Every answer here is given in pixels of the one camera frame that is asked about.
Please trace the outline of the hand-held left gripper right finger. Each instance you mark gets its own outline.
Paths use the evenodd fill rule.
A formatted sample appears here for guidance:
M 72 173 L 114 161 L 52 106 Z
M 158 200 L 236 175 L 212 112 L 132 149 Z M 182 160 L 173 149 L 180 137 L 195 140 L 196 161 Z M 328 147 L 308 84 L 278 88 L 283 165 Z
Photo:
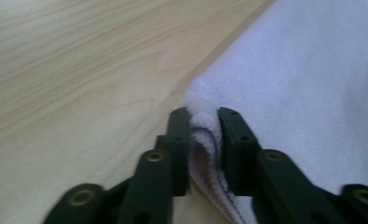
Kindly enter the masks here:
M 259 224 L 348 224 L 288 155 L 260 146 L 238 112 L 222 107 L 218 114 L 229 189 L 252 198 Z

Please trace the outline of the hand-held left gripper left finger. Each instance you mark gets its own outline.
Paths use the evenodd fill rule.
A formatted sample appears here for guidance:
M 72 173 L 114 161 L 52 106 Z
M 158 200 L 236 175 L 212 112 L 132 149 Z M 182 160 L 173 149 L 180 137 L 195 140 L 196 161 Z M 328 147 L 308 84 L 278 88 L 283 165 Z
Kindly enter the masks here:
M 190 115 L 181 107 L 169 115 L 167 131 L 143 153 L 123 199 L 117 224 L 172 224 L 173 199 L 190 188 Z

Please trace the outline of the pale lavender printed towel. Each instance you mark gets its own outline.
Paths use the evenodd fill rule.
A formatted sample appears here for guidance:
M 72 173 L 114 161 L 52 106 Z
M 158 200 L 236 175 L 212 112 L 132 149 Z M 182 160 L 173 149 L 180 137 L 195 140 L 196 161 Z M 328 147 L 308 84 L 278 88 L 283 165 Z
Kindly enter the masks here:
M 218 110 L 288 154 L 317 186 L 368 186 L 368 0 L 276 0 L 188 88 L 191 176 L 232 224 L 257 224 L 228 189 Z

